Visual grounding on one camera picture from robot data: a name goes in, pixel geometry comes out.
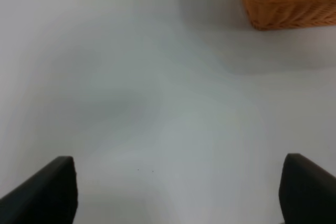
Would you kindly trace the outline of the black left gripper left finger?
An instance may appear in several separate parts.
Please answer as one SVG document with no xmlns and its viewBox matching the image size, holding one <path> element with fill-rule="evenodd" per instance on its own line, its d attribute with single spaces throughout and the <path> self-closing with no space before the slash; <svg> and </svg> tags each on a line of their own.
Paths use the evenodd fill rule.
<svg viewBox="0 0 336 224">
<path fill-rule="evenodd" d="M 59 156 L 1 198 L 1 223 L 73 223 L 77 174 L 71 156 Z"/>
</svg>

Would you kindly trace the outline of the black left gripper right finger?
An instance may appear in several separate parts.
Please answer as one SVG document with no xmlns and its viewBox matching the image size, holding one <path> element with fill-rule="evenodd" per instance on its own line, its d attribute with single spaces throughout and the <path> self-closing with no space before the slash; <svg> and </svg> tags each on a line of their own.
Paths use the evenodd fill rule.
<svg viewBox="0 0 336 224">
<path fill-rule="evenodd" d="M 335 223 L 335 176 L 301 154 L 287 154 L 278 196 L 284 223 Z"/>
</svg>

